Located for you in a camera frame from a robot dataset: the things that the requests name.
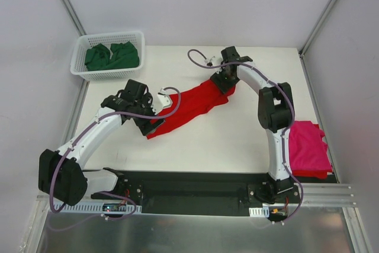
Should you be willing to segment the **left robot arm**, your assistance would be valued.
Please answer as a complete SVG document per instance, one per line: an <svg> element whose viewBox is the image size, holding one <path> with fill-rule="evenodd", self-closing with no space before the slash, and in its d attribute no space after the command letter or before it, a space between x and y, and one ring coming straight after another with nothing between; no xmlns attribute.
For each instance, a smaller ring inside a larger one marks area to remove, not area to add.
<svg viewBox="0 0 379 253"><path fill-rule="evenodd" d="M154 118L172 100L164 89L153 96L147 85L127 81L124 89L103 100L84 130L57 150L46 149L39 158L38 188L50 201L60 200L74 206L83 197L106 192L118 199L126 191L124 174L111 168L85 172L89 158L114 131L127 120L133 120L143 136L153 133L164 119Z"/></svg>

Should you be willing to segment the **white plastic basket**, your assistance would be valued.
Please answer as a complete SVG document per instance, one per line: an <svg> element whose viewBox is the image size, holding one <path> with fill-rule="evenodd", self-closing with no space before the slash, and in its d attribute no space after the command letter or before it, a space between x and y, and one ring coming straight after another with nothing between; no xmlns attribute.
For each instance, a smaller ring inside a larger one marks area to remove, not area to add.
<svg viewBox="0 0 379 253"><path fill-rule="evenodd" d="M144 65L141 31L91 34L77 39L70 72L86 81L132 78Z"/></svg>

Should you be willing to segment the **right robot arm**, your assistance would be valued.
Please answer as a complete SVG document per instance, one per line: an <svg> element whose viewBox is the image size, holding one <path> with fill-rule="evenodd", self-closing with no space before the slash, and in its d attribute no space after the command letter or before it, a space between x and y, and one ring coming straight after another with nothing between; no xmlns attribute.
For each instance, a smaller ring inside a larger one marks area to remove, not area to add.
<svg viewBox="0 0 379 253"><path fill-rule="evenodd" d="M210 78L216 87L225 94L243 81L258 95L258 121L268 139L269 170L267 181L255 190L254 197L263 203L278 203L294 187L289 148L295 118L291 86L270 80L250 57L241 57L234 46L223 49L221 58L218 71Z"/></svg>

